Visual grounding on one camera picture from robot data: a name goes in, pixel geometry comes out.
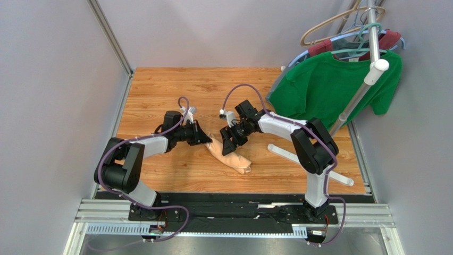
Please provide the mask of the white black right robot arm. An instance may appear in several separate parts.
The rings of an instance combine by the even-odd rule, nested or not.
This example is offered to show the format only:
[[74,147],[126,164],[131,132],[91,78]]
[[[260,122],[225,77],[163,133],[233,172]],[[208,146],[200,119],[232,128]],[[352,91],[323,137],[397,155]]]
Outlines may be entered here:
[[308,218],[318,218],[327,209],[327,172],[335,165],[338,146],[318,118],[309,121],[282,117],[267,109],[258,111],[248,100],[235,107],[235,113],[220,110],[220,118],[227,126],[220,130],[223,148],[222,155],[233,153],[248,141],[252,133],[276,135],[292,142],[297,159],[307,172],[307,190],[304,201],[304,214]]

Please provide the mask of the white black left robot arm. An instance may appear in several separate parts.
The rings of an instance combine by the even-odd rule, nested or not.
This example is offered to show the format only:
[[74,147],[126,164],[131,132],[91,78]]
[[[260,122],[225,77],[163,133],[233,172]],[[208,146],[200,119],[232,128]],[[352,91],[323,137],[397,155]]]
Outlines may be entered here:
[[211,143],[190,111],[167,111],[153,134],[135,138],[111,138],[94,172],[94,181],[108,191],[126,197],[143,208],[159,207],[161,196],[140,179],[144,159],[170,152],[178,142],[190,146]]

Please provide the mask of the beige cloth napkin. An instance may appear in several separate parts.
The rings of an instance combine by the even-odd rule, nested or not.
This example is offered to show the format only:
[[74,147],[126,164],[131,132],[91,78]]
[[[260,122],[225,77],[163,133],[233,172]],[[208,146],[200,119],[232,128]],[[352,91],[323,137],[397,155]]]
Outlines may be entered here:
[[251,172],[252,162],[249,159],[235,152],[226,156],[222,155],[223,143],[219,141],[212,132],[208,133],[208,137],[212,142],[206,143],[205,146],[214,158],[225,166],[234,169],[239,174],[244,175]]

